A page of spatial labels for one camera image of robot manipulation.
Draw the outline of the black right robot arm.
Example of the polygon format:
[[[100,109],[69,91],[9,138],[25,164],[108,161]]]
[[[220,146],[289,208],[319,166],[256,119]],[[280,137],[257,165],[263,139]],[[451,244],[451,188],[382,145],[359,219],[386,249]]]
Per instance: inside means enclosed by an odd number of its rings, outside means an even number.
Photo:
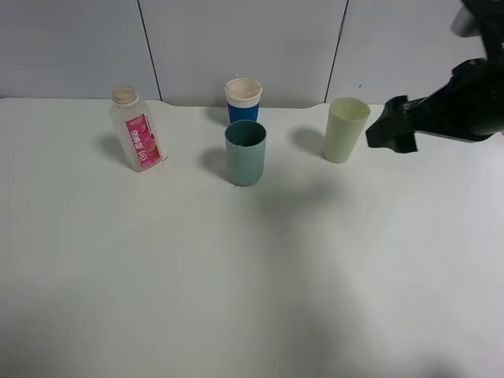
[[[484,58],[462,62],[449,82],[428,97],[397,96],[365,132],[371,148],[417,151],[416,133],[467,143],[503,130],[503,3],[464,1],[452,23],[455,34],[479,36]]]

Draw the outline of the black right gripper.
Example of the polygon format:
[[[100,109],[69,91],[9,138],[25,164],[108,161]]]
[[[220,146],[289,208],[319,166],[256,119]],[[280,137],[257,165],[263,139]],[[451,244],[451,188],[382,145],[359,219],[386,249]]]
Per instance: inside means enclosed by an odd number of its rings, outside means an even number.
[[[417,152],[415,133],[404,118],[406,95],[384,104],[380,117],[366,130],[370,148],[399,154]],[[449,82],[421,99],[409,111],[416,132],[480,142],[503,131],[503,59],[467,60],[452,70]]]

